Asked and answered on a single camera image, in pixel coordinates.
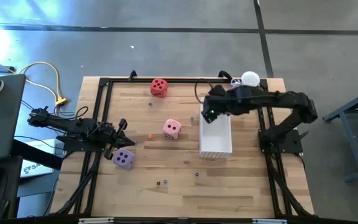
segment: white box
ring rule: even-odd
[[[219,115],[216,120],[208,124],[201,115],[202,110],[203,104],[200,104],[200,157],[229,157],[233,153],[230,116]]]

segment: concrete floor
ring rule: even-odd
[[[358,30],[358,0],[259,2],[266,29]],[[252,0],[0,0],[0,24],[258,28]],[[320,118],[358,95],[358,35],[272,34],[267,43],[275,77],[285,79],[287,90],[314,99]],[[36,61],[59,69],[63,96],[70,100],[66,111],[75,109],[85,75],[129,75],[136,70],[140,76],[215,77],[220,70],[233,76],[253,70],[267,76],[259,34],[0,30],[0,62],[22,68]],[[39,65],[27,74],[55,88],[52,69]],[[34,107],[53,106],[48,91],[28,84],[23,99]],[[28,126],[27,115],[22,107],[17,135],[55,137],[51,130]],[[343,181],[356,165],[341,123],[319,119],[300,130],[310,131],[303,148],[316,214],[358,221],[358,181]],[[52,188],[49,182],[41,193]],[[47,199],[46,194],[26,198],[19,215],[40,215],[43,206],[42,212],[31,210],[25,201]]]

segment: purple die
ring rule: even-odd
[[[112,162],[124,169],[130,169],[135,164],[135,154],[126,149],[118,149],[112,158]]]

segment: black desk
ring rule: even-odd
[[[0,79],[4,82],[4,88],[0,92],[0,159],[8,156],[22,156],[28,161],[60,170],[61,158],[13,139],[25,75],[8,75]]]
[[[9,201],[6,218],[15,218],[18,208],[17,189],[23,159],[60,170],[62,158],[43,152],[14,138],[24,90],[25,75],[0,77],[4,88],[0,92],[0,200]]]
[[[16,195],[17,188],[19,187],[22,163],[23,158],[21,156],[8,157],[0,160],[0,200],[3,197],[3,199],[9,201],[5,218],[16,218],[18,208]]]

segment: yellow cable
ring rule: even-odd
[[[61,101],[62,101],[62,102],[66,101],[66,99],[60,97],[59,72],[58,72],[57,69],[56,69],[53,65],[51,65],[50,63],[47,63],[47,62],[34,62],[34,63],[31,63],[30,65],[24,67],[24,68],[19,72],[19,74],[21,74],[22,72],[23,72],[23,74],[24,74],[24,72],[25,72],[29,67],[31,67],[31,66],[33,66],[33,65],[36,65],[36,64],[45,64],[45,65],[49,65],[49,66],[51,66],[51,67],[53,68],[53,70],[54,70],[55,73],[56,73],[56,88],[57,88],[57,95],[58,95],[58,97],[56,97],[55,92],[53,92],[53,90],[51,90],[49,87],[44,86],[44,85],[41,85],[41,84],[38,84],[38,83],[35,83],[35,82],[32,82],[32,81],[30,81],[30,80],[27,79],[27,78],[26,78],[25,80],[26,80],[27,82],[33,84],[33,85],[36,85],[36,86],[39,86],[39,87],[42,87],[42,88],[45,88],[45,89],[49,90],[49,91],[53,94],[53,97],[55,98],[55,104],[56,104],[56,105],[59,104]],[[1,66],[2,68],[4,68],[5,70],[10,71],[10,72],[12,72],[13,74],[16,74],[16,75],[17,75],[17,73],[14,72],[14,71],[12,71],[11,69],[6,68],[5,66],[3,66],[3,65],[1,65],[1,64],[0,64],[0,66]]]

